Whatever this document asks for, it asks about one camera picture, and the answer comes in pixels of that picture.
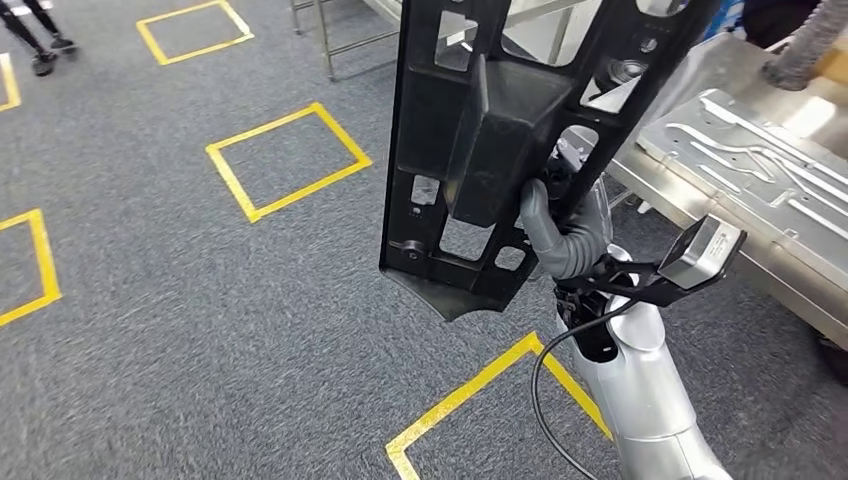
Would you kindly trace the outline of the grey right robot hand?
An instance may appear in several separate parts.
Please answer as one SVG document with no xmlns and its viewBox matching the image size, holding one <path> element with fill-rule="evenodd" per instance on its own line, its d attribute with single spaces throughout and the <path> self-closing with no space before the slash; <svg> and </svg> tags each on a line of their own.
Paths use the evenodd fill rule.
<svg viewBox="0 0 848 480">
<path fill-rule="evenodd" d="M 539 178 L 522 188 L 520 219 L 540 262 L 569 263 L 577 270 L 594 264 L 612 241 L 613 227 L 602 178 L 595 179 L 575 209 L 564 198 L 578 186 L 586 154 L 565 138 L 555 144 Z"/>
</svg>

